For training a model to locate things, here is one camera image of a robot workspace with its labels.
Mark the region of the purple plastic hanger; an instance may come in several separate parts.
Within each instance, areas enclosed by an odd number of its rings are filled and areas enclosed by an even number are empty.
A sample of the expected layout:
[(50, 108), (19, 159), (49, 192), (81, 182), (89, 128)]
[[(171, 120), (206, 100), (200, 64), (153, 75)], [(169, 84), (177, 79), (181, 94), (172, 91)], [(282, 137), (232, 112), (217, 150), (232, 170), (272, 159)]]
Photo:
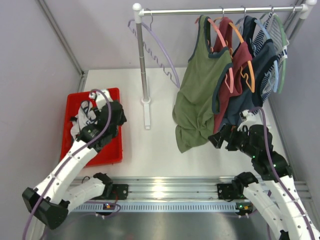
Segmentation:
[[(128, 21), (127, 27), (130, 29), (130, 31), (134, 34), (134, 36), (136, 37), (137, 41), (141, 41), (142, 42), (142, 48), (143, 50), (146, 50), (146, 52), (151, 56), (151, 58), (156, 62), (157, 66), (162, 69), (162, 71), (164, 72), (164, 74), (169, 77), (170, 81), (179, 89), (181, 87), (181, 82), (178, 76), (178, 73), (175, 69), (175, 66), (173, 64), (173, 61), (169, 55), (169, 53), (167, 52), (164, 44), (162, 43), (162, 41), (158, 38), (158, 36), (155, 34), (155, 32), (152, 30), (152, 22), (153, 22), (153, 16), (151, 17), (151, 23), (149, 25), (146, 25), (143, 20), (142, 17), (140, 16), (140, 12), (142, 10), (138, 9), (137, 11), (134, 11), (134, 17), (133, 19)], [(136, 28), (132, 28), (131, 27), (131, 23), (132, 22), (136, 22), (138, 21), (138, 24), (140, 24), (142, 27), (144, 27), (148, 33), (153, 37), (154, 41), (157, 43), (158, 47), (161, 49), (162, 54), (164, 55), (165, 59), (167, 60), (167, 63), (169, 65), (169, 68), (171, 70), (166, 70), (166, 66), (159, 62), (159, 58), (157, 55), (155, 55), (153, 53), (153, 51), (151, 50), (151, 48), (149, 48), (147, 46), (147, 44), (145, 43), (145, 41), (143, 40), (143, 37), (138, 37), (138, 27)]]

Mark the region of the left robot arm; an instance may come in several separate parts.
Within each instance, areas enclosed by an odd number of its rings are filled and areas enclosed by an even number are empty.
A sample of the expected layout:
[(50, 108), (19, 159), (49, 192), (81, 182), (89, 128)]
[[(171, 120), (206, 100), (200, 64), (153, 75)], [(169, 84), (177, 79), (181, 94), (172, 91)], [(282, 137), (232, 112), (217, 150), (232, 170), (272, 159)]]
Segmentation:
[(97, 122), (85, 126), (69, 152), (36, 187), (26, 188), (22, 199), (30, 213), (49, 229), (57, 229), (69, 213), (91, 199), (106, 200), (113, 194), (113, 181), (98, 172), (88, 181), (69, 188), (80, 171), (118, 136), (126, 121), (123, 106), (115, 100), (94, 108)]

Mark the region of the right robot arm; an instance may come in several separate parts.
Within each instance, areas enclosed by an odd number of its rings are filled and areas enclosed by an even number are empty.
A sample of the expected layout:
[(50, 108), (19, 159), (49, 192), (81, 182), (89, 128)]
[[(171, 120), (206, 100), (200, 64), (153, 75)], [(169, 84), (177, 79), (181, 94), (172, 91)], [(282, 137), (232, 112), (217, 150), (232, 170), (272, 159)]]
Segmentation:
[(242, 172), (232, 180), (238, 198), (248, 199), (278, 240), (318, 240), (320, 231), (313, 225), (295, 186), (286, 159), (273, 150), (273, 136), (265, 125), (254, 124), (238, 128), (226, 124), (208, 140), (217, 149), (223, 142), (228, 151), (240, 151), (249, 156), (253, 169), (268, 188), (251, 172)]

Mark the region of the white tank top navy trim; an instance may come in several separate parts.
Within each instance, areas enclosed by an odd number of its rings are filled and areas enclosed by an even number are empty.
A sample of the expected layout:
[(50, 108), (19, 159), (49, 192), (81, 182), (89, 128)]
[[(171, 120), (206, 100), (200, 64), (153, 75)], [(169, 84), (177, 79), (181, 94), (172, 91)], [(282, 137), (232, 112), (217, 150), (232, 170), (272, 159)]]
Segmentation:
[(72, 141), (74, 141), (84, 127), (97, 123), (97, 116), (93, 110), (93, 103), (89, 100), (82, 101), (77, 115), (72, 116), (70, 121), (72, 123), (70, 134), (72, 136)]

